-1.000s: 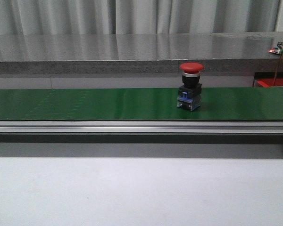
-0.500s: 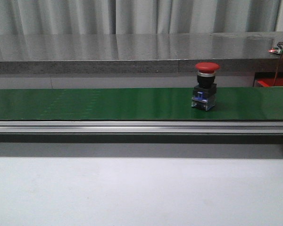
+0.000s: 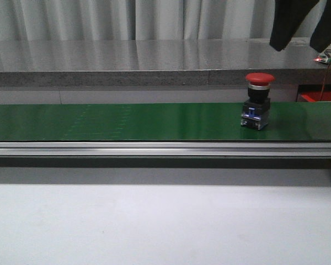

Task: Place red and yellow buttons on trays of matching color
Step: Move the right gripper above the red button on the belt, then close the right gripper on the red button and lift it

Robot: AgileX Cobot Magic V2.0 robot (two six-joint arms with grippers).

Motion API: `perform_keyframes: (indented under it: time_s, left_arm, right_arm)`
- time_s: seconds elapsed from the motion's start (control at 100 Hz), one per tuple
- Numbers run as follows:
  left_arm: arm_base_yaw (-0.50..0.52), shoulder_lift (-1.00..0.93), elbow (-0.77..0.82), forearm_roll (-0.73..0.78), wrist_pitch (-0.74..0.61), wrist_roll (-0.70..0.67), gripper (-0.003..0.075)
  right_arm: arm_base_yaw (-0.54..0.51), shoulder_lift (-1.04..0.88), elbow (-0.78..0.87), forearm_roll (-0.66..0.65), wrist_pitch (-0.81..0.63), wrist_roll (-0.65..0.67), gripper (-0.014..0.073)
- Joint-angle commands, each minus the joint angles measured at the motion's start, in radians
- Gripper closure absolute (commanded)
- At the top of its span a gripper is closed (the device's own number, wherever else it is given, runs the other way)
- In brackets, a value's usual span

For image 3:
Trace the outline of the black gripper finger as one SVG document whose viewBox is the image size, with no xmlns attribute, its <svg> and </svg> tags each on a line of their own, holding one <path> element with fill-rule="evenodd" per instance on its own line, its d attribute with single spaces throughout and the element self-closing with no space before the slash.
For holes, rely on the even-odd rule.
<svg viewBox="0 0 331 265">
<path fill-rule="evenodd" d="M 311 36 L 310 47 L 323 52 L 331 44 L 331 0 L 326 1 L 323 14 Z"/>
<path fill-rule="evenodd" d="M 283 50 L 318 0 L 276 0 L 270 46 Z"/>
</svg>

